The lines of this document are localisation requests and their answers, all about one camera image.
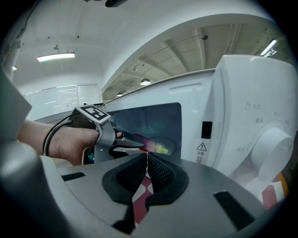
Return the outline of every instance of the black cable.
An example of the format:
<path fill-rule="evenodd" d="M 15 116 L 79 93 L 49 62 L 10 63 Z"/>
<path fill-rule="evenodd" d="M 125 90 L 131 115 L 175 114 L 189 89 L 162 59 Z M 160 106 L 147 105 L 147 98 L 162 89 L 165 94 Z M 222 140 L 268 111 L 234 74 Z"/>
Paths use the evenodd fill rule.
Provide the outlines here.
<path fill-rule="evenodd" d="M 43 140 L 43 144 L 42 144 L 42 154 L 44 153 L 44 150 L 45 150 L 45 144 L 46 144 L 46 140 L 47 140 L 47 137 L 49 136 L 49 134 L 51 133 L 51 131 L 56 127 L 58 126 L 61 122 L 63 122 L 65 119 L 73 116 L 73 115 L 79 115 L 80 113 L 75 113 L 75 114 L 71 114 L 71 115 L 68 115 L 67 117 L 63 118 L 62 120 L 60 120 L 56 125 L 54 125 L 49 131 L 48 133 L 46 134 L 45 136 L 45 139 Z"/>
<path fill-rule="evenodd" d="M 91 153 L 91 150 L 92 150 L 92 148 L 95 146 L 95 144 L 96 144 L 96 142 L 97 142 L 98 138 L 99 138 L 99 132 L 98 132 L 98 136 L 96 137 L 96 139 L 95 139 L 95 142 L 94 142 L 93 146 L 91 146 L 91 147 L 89 148 L 89 150 L 88 150 L 88 152 L 87 152 L 87 155 L 90 155 L 90 153 Z"/>
<path fill-rule="evenodd" d="M 66 126 L 68 124 L 71 124 L 70 121 L 66 121 L 58 126 L 55 126 L 54 129 L 51 131 L 51 133 L 48 135 L 47 137 L 47 140 L 46 140 L 46 145 L 45 145 L 45 151 L 44 151 L 44 155 L 45 156 L 48 156 L 48 150 L 49 150 L 49 147 L 50 147 L 50 142 L 51 142 L 51 139 L 52 137 L 54 136 L 54 134 L 63 126 Z"/>

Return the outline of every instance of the warning label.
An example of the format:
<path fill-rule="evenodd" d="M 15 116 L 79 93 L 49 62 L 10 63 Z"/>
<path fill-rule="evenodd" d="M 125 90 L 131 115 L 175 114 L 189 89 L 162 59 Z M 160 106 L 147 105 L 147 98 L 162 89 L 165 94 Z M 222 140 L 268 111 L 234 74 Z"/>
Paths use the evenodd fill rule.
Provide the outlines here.
<path fill-rule="evenodd" d="M 204 143 L 200 144 L 199 147 L 197 148 L 198 151 L 207 151 Z"/>

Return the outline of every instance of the white ceiling beam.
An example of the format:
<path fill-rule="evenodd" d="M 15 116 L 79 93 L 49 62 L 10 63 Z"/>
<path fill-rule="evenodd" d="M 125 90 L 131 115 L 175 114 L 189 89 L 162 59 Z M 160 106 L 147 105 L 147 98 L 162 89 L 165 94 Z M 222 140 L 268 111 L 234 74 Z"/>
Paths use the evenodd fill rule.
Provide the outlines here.
<path fill-rule="evenodd" d="M 173 46 L 170 40 L 166 40 L 165 42 L 161 43 L 161 45 L 168 50 L 168 52 L 172 55 L 172 57 L 182 66 L 183 70 L 187 73 L 190 71 L 188 66 L 186 65 L 184 59 L 178 53 L 178 50 L 175 46 Z"/>
<path fill-rule="evenodd" d="M 224 54 L 233 54 L 241 30 L 241 24 L 231 24 Z"/>
<path fill-rule="evenodd" d="M 194 35 L 199 36 L 195 40 L 197 43 L 197 46 L 200 50 L 200 61 L 201 61 L 201 68 L 205 69 L 206 68 L 206 56 L 205 56 L 205 46 L 204 46 L 204 40 L 202 37 L 204 36 L 203 31 L 201 28 L 196 28 L 194 30 Z"/>
<path fill-rule="evenodd" d="M 44 39 L 44 40 L 37 40 L 35 44 L 25 44 L 21 47 L 21 52 L 25 51 L 31 51 L 36 50 L 38 48 L 42 47 L 49 47 L 53 48 L 57 44 L 56 39 Z M 79 46 L 84 48 L 92 48 L 92 49 L 98 49 L 98 50 L 107 50 L 108 48 L 108 42 L 107 40 L 89 40 L 84 38 L 60 38 L 59 39 L 59 45 L 62 44 L 68 44 L 68 46 Z"/>
<path fill-rule="evenodd" d="M 81 8 L 79 13 L 76 16 L 75 24 L 74 24 L 74 31 L 73 31 L 73 39 L 75 39 L 79 35 L 79 31 L 81 29 L 81 22 L 83 19 L 83 15 L 86 12 L 87 4 L 84 4 Z"/>
<path fill-rule="evenodd" d="M 36 16 L 35 14 L 32 14 L 29 19 L 28 19 L 28 23 L 27 23 L 27 26 L 26 28 L 31 28 L 31 31 L 32 31 L 32 35 L 33 35 L 33 41 L 35 42 L 36 39 L 38 38 L 37 37 L 37 32 L 36 32 L 36 28 L 37 28 L 37 20 L 36 20 Z"/>
<path fill-rule="evenodd" d="M 138 76 L 138 75 L 134 75 L 134 74 L 130 74 L 130 73 L 121 73 L 121 75 L 127 76 L 127 77 L 132 77 L 132 78 L 137 78 L 137 79 L 143 79 L 144 78 L 142 76 Z"/>
<path fill-rule="evenodd" d="M 262 37 L 258 40 L 256 46 L 253 48 L 253 50 L 250 52 L 250 55 L 256 55 L 256 54 L 260 54 L 267 46 L 268 44 L 271 42 L 271 40 L 274 38 L 274 36 L 276 36 L 278 32 L 276 30 L 267 30 L 264 29 L 264 33 L 262 35 Z"/>
<path fill-rule="evenodd" d="M 169 70 L 167 70 L 165 67 L 162 67 L 161 65 L 158 65 L 157 62 L 155 62 L 154 60 L 150 59 L 150 58 L 146 58 L 144 56 L 141 56 L 139 58 L 139 60 L 141 60 L 142 62 L 164 72 L 165 74 L 167 74 L 168 76 L 174 76 Z"/>

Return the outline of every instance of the ceiling light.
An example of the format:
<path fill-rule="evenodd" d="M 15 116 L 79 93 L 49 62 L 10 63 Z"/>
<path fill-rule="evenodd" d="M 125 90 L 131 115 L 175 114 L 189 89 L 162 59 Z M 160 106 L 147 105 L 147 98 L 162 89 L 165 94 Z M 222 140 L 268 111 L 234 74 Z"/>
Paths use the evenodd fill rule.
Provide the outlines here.
<path fill-rule="evenodd" d="M 76 87 L 76 84 L 57 86 L 56 88 L 60 88 L 60 87 Z"/>
<path fill-rule="evenodd" d="M 50 104 L 50 103 L 54 103 L 54 102 L 56 102 L 56 101 L 53 101 L 53 102 L 46 102 L 45 104 Z"/>
<path fill-rule="evenodd" d="M 58 45 L 55 45 L 55 46 L 53 47 L 53 49 L 54 49 L 54 50 L 59 50 Z"/>
<path fill-rule="evenodd" d="M 274 44 L 277 42 L 277 40 L 272 40 L 270 42 L 270 44 L 262 51 L 261 55 L 266 54 L 273 46 Z"/>
<path fill-rule="evenodd" d="M 141 85 L 149 85 L 151 82 L 149 79 L 142 79 L 141 80 Z"/>
<path fill-rule="evenodd" d="M 74 58 L 75 53 L 58 53 L 58 54 L 49 54 L 45 56 L 40 56 L 37 58 L 39 62 L 44 62 L 47 60 L 56 60 L 56 59 L 66 59 L 66 58 Z"/>
<path fill-rule="evenodd" d="M 61 90 L 58 90 L 58 92 L 64 92 L 64 91 L 69 91 L 69 90 L 76 90 L 76 88 L 61 89 Z"/>

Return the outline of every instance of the curved ceiling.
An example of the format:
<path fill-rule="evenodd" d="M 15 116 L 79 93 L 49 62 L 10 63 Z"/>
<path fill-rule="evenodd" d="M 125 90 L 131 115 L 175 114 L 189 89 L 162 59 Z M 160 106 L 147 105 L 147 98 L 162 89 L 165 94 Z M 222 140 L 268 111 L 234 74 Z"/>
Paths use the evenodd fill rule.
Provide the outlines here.
<path fill-rule="evenodd" d="M 285 41 L 278 29 L 268 27 L 274 25 L 270 17 L 247 0 L 128 0 L 116 8 L 104 4 L 42 0 L 28 21 L 13 75 L 16 86 L 45 88 L 58 81 L 53 80 L 57 75 L 77 83 L 72 80 L 77 74 L 86 83 L 98 83 L 106 90 L 104 99 L 110 100 L 116 91 L 138 88 L 142 78 L 154 82 L 215 67 L 224 53 L 258 54 L 272 37 Z M 60 52 L 75 52 L 76 58 L 38 62 L 38 56 L 57 53 L 57 44 Z M 287 58 L 287 46 L 278 47 Z"/>

